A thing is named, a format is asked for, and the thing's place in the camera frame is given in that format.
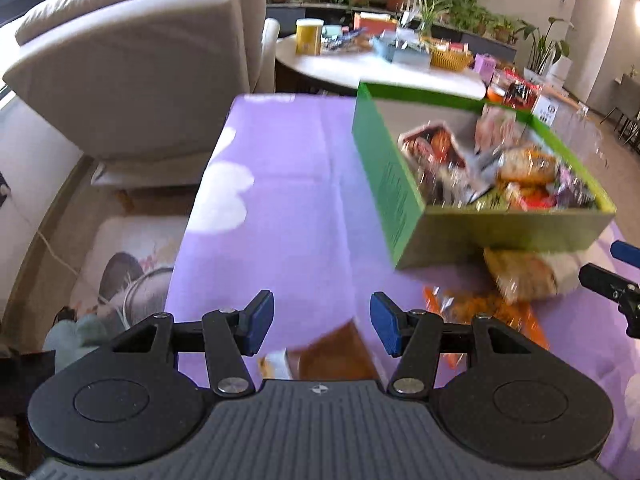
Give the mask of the tall leafy floor plant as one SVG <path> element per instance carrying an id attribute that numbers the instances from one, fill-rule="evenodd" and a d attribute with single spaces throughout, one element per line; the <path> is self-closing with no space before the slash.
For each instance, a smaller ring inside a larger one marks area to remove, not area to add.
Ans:
<path id="1" fill-rule="evenodd" d="M 574 29 L 573 23 L 564 18 L 548 18 L 548 28 L 542 32 L 538 26 L 530 24 L 524 20 L 520 21 L 520 27 L 515 31 L 521 34 L 524 40 L 532 40 L 529 50 L 526 68 L 535 74 L 540 75 L 547 65 L 552 65 L 560 58 L 570 56 L 570 45 L 565 39 L 552 39 L 550 37 L 555 24 L 565 24 L 568 29 Z"/>

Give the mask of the brown snack packet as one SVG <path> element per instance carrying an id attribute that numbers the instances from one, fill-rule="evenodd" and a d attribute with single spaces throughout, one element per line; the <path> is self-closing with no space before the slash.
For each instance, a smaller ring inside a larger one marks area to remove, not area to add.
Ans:
<path id="1" fill-rule="evenodd" d="M 353 320 L 324 334 L 307 347 L 269 352 L 258 360 L 258 367 L 265 380 L 335 382 L 381 379 Z"/>

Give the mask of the pink small box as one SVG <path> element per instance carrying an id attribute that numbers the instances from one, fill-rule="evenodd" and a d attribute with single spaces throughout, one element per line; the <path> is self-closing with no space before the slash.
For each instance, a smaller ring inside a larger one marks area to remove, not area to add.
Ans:
<path id="1" fill-rule="evenodd" d="M 484 84 L 490 84 L 494 71 L 497 67 L 497 60 L 488 54 L 477 54 L 474 58 L 473 70 L 480 75 Z"/>

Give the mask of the round bun snack packet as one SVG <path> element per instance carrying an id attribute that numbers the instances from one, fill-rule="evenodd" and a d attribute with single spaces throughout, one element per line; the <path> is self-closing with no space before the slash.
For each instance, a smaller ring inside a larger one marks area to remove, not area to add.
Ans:
<path id="1" fill-rule="evenodd" d="M 483 250 L 487 269 L 508 304 L 569 294 L 579 285 L 585 256 L 585 252 Z"/>

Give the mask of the round white coffee table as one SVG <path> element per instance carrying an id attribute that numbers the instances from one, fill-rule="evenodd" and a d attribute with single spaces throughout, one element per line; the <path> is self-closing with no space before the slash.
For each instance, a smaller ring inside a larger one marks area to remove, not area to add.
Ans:
<path id="1" fill-rule="evenodd" d="M 449 93 L 473 100 L 484 99 L 486 87 L 472 70 L 456 73 L 440 68 L 413 67 L 384 61 L 374 52 L 298 55 L 295 36 L 277 42 L 276 60 L 311 88 L 354 96 L 361 81 Z"/>

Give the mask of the purple tablecloth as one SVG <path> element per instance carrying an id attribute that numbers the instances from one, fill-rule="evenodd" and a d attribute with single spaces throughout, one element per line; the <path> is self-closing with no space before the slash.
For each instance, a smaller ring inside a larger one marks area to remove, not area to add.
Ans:
<path id="1" fill-rule="evenodd" d="M 258 356 L 305 347 L 352 318 L 381 371 L 390 358 L 371 326 L 382 290 L 405 310 L 423 287 L 489 289 L 479 264 L 396 271 L 352 140 L 355 100 L 237 98 L 196 194 L 166 310 L 177 321 L 241 309 L 261 289 L 274 319 Z M 550 350 L 597 382 L 615 412 L 600 463 L 639 479 L 639 341 L 616 304 L 581 287 L 534 304 Z"/>

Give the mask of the white blue cardboard box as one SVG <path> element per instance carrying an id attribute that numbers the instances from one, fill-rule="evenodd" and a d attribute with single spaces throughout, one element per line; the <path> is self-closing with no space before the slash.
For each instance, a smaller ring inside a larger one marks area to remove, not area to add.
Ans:
<path id="1" fill-rule="evenodd" d="M 532 107 L 532 115 L 546 126 L 551 127 L 558 114 L 559 108 L 560 101 L 558 99 L 541 93 L 537 96 L 535 104 Z"/>

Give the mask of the orange tissue box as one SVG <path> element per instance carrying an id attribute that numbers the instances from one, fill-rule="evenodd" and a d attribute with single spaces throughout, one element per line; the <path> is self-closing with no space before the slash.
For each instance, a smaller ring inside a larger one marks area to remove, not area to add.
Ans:
<path id="1" fill-rule="evenodd" d="M 356 12 L 354 14 L 354 29 L 363 29 L 366 34 L 378 36 L 386 30 L 394 32 L 396 28 L 397 20 L 390 14 L 371 12 Z"/>

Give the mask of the yellow woven basket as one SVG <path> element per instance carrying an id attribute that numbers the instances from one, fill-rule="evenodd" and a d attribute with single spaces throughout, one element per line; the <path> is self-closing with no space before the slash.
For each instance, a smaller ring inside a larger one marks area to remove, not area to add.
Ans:
<path id="1" fill-rule="evenodd" d="M 462 72 L 468 68 L 474 60 L 470 52 L 442 50 L 438 47 L 431 47 L 431 66 L 450 72 Z"/>

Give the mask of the blue-grey storage basket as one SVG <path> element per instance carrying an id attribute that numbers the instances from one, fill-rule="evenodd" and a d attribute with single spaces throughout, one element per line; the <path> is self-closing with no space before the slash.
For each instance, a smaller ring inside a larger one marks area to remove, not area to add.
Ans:
<path id="1" fill-rule="evenodd" d="M 432 57 L 427 49 L 396 36 L 372 37 L 371 46 L 375 54 L 386 62 L 421 68 L 431 66 Z"/>

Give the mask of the orange peanut snack bag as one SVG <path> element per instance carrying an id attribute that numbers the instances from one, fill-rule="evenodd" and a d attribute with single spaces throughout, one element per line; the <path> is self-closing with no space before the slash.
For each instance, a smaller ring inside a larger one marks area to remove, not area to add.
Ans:
<path id="1" fill-rule="evenodd" d="M 426 310 L 438 314 L 446 323 L 470 325 L 476 316 L 489 316 L 549 349 L 529 302 L 508 304 L 498 292 L 450 292 L 437 286 L 425 286 L 423 298 Z"/>

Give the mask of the green snack box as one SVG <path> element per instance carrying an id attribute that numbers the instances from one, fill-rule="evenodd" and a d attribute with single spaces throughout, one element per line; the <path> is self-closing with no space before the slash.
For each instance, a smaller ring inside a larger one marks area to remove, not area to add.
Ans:
<path id="1" fill-rule="evenodd" d="M 484 249 L 578 252 L 616 207 L 532 113 L 363 82 L 352 136 L 397 269 Z"/>

